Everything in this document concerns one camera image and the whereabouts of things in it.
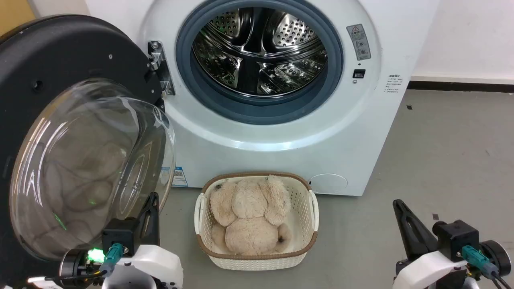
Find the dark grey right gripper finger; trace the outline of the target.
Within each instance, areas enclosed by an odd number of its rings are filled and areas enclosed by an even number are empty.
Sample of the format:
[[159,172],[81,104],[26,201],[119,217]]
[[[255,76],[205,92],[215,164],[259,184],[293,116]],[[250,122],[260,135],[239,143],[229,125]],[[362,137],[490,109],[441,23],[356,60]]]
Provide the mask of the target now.
[[392,203],[402,236],[406,259],[415,261],[422,255],[437,251],[437,239],[401,199]]

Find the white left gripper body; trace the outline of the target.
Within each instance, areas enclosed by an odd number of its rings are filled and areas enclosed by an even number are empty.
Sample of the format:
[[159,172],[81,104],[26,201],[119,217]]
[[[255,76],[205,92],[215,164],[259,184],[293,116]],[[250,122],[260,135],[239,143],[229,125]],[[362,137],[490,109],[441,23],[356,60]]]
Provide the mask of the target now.
[[160,246],[143,244],[112,267],[101,289],[183,289],[183,285],[180,258]]

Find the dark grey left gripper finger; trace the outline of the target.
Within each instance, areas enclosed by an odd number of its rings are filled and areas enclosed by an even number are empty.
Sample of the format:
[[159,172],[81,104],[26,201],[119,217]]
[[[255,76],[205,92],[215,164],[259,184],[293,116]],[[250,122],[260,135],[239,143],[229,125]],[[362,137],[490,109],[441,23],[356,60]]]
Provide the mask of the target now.
[[138,216],[140,244],[160,245],[159,195],[152,192],[147,197]]

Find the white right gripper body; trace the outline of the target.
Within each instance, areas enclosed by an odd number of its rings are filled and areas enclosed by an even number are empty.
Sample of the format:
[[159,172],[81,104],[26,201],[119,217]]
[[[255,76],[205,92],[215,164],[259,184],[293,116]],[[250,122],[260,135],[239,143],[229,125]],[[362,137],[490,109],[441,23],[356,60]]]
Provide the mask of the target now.
[[469,289],[467,261],[461,257],[460,251],[455,256],[457,262],[451,261],[440,251],[419,257],[400,270],[393,281],[392,289],[436,289],[437,281],[456,271],[464,272],[464,283],[457,288]]

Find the black right gripper motor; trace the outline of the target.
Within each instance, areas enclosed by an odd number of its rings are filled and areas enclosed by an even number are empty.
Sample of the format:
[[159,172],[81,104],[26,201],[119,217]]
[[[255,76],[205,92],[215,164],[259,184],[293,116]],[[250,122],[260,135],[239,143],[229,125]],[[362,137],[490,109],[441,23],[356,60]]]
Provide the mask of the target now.
[[512,260],[507,250],[500,243],[488,240],[481,242],[480,247],[483,254],[499,269],[500,277],[507,276],[511,273]]

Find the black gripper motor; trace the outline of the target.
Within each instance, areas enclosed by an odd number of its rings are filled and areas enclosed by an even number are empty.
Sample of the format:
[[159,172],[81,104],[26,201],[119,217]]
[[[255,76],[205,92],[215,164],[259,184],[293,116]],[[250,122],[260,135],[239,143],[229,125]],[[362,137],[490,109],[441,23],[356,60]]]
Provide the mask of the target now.
[[[59,276],[82,276],[92,274],[92,267],[88,264],[88,250],[75,248],[69,250],[63,257],[59,268]],[[86,289],[91,282],[85,279],[66,279],[55,282],[63,289]]]
[[500,277],[507,276],[511,273],[512,260],[507,250],[500,243],[488,240],[481,242],[480,247],[483,254],[499,269]]

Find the black left gripper motor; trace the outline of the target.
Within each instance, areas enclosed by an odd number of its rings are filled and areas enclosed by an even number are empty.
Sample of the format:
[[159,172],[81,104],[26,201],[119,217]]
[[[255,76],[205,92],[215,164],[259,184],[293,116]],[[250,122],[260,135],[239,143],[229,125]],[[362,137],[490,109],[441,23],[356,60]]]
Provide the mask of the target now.
[[[59,276],[82,276],[92,274],[92,267],[88,264],[88,250],[75,248],[69,250],[63,257],[59,268]],[[55,282],[63,289],[86,289],[91,282],[85,279],[66,279]]]

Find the white front-load washing machine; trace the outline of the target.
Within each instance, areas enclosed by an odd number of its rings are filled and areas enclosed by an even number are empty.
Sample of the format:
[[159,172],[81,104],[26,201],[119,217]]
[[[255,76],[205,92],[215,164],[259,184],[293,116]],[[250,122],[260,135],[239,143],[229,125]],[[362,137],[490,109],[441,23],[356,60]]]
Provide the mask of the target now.
[[[333,173],[361,196],[374,170],[441,0],[307,0],[334,25],[344,49],[343,74],[318,109],[297,120],[254,125],[206,108],[178,71],[175,46],[190,13],[206,0],[85,0],[91,16],[114,24],[148,55],[160,41],[175,87],[164,96],[177,140],[176,166],[188,185],[254,171],[293,173],[308,180]],[[347,26],[362,24],[371,59],[358,61]],[[353,79],[355,69],[363,79]],[[384,93],[390,74],[403,77],[400,93]]]

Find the metal door hinge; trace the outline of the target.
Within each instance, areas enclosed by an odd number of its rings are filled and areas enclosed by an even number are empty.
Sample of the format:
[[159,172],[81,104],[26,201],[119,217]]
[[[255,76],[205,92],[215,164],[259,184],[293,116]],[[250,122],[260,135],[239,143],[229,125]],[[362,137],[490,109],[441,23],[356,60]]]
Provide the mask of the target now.
[[149,68],[156,73],[163,96],[174,96],[175,87],[169,70],[165,49],[160,41],[147,43],[147,55],[149,56]]

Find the black round washer door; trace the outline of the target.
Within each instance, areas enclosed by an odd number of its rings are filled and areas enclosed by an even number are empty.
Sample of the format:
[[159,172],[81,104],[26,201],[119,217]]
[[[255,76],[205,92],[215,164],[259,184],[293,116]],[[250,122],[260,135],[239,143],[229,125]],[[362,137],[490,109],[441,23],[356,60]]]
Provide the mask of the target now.
[[37,289],[72,249],[136,218],[152,192],[159,213],[175,167],[174,130],[149,56],[113,24],[54,15],[0,36],[0,289]]

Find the blue white energy sticker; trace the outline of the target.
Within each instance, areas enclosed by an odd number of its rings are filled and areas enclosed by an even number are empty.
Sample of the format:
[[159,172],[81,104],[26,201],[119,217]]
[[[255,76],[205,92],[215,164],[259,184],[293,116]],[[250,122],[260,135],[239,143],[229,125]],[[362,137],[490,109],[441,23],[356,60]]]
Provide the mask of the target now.
[[182,167],[161,167],[159,180],[163,184],[171,184],[173,187],[187,188],[189,186]]

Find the beige plush dog toy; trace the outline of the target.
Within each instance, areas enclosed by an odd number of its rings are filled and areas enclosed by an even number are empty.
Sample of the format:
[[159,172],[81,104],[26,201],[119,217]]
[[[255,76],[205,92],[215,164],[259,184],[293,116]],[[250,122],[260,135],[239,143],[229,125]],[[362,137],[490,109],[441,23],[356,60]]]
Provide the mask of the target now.
[[277,176],[224,181],[211,192],[209,205],[216,221],[212,241],[231,254],[282,254],[292,241],[286,224],[290,195]]

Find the round white filter cover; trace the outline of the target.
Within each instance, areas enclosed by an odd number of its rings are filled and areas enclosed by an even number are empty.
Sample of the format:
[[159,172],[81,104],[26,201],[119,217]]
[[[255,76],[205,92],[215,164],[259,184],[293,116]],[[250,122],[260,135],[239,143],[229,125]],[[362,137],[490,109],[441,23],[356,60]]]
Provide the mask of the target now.
[[312,176],[308,183],[315,194],[347,195],[347,179],[333,173],[323,173]]

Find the white woven laundry basket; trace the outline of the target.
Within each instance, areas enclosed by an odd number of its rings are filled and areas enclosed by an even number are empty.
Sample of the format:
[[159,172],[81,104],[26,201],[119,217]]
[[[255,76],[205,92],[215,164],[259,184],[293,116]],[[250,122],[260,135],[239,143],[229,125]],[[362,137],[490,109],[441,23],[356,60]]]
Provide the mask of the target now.
[[[275,175],[285,183],[292,211],[285,224],[292,231],[292,241],[282,254],[241,256],[219,248],[211,238],[215,218],[211,212],[209,197],[216,185],[226,181],[244,179],[261,180]],[[194,210],[194,227],[199,247],[218,267],[236,271],[271,271],[299,265],[313,247],[318,236],[319,206],[310,185],[298,175],[272,171],[232,173],[217,176],[204,185]]]

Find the small printed text label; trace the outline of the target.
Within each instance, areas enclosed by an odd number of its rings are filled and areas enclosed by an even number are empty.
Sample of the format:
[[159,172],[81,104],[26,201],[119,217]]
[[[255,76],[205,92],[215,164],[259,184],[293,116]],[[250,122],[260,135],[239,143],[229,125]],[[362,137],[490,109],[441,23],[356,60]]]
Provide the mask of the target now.
[[403,85],[403,77],[397,74],[390,74],[388,76],[384,93],[400,93]]

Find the grey warning sticker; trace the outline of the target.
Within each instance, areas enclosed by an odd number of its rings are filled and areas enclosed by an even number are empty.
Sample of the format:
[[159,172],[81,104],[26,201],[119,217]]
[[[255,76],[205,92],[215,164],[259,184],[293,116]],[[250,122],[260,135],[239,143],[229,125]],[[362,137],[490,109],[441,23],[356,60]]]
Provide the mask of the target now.
[[369,42],[362,24],[347,26],[347,31],[352,40],[357,60],[362,61],[371,59]]

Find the steel perforated washer drum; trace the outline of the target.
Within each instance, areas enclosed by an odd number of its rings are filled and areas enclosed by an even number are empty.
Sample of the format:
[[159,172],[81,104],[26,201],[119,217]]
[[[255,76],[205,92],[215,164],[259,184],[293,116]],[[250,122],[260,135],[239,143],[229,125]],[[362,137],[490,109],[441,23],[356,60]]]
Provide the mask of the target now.
[[279,98],[301,90],[316,80],[328,58],[310,25],[260,7],[215,15],[196,35],[192,52],[214,82],[252,98]]

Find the yellow wooden panel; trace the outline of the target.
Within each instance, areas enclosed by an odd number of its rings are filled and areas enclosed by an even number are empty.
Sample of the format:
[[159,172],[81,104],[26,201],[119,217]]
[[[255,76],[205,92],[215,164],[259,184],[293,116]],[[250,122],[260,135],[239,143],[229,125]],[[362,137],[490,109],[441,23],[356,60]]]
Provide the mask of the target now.
[[28,0],[0,0],[0,36],[34,19]]

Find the black wall baseboard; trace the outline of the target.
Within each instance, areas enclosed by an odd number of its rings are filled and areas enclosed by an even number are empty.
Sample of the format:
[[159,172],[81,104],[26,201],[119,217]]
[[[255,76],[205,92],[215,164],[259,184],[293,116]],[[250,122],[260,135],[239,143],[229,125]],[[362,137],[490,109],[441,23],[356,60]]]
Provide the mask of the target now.
[[410,81],[408,90],[440,90],[514,94],[514,84],[463,83],[442,81]]

